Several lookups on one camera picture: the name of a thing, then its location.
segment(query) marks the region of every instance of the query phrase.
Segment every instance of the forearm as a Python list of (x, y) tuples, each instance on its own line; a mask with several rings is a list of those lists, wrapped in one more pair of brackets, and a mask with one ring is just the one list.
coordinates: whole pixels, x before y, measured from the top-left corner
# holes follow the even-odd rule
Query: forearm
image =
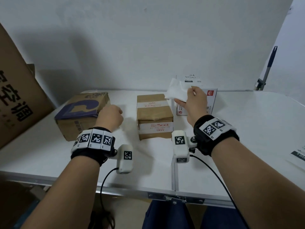
[(87, 228), (99, 168), (98, 162), (91, 158), (73, 158), (25, 221), (22, 229)]
[(305, 192), (235, 138), (217, 144), (212, 158), (250, 228), (297, 228)]

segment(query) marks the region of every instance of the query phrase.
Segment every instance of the wristband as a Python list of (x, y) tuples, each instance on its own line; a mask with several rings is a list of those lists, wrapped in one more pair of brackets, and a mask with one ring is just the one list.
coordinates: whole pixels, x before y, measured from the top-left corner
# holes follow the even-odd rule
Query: wristband
[(224, 139), (234, 137), (239, 141), (235, 127), (211, 115), (205, 115), (196, 121), (194, 135), (197, 140), (197, 149), (203, 155), (209, 156), (214, 147)]
[(114, 151), (115, 137), (103, 127), (94, 127), (82, 131), (71, 149), (71, 159), (86, 156), (96, 160), (100, 166)]

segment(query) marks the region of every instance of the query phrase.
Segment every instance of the person's right arm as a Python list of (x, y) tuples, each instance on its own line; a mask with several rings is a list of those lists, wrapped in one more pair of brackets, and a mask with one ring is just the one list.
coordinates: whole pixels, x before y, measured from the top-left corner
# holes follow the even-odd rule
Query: person's right arm
[[(175, 101), (188, 111), (193, 127), (207, 114), (207, 97), (198, 87), (189, 89), (186, 103)], [(250, 228), (305, 227), (305, 191), (233, 137), (218, 143), (211, 155)]]

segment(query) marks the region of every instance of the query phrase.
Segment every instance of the person's left arm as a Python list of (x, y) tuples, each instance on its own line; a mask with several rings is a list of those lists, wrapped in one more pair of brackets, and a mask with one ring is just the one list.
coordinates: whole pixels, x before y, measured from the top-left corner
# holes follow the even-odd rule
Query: person's left arm
[[(104, 107), (95, 126), (114, 131), (123, 122), (122, 110)], [(44, 199), (22, 225), (27, 228), (87, 228), (93, 208), (100, 165), (86, 157), (74, 157)]]

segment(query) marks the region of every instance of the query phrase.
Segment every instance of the person's left hand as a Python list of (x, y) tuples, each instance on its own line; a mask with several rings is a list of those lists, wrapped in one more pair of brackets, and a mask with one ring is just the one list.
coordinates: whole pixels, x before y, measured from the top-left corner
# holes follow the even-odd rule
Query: person's left hand
[(99, 112), (94, 127), (103, 127), (113, 132), (124, 120), (122, 113), (123, 111), (116, 105), (105, 106)]

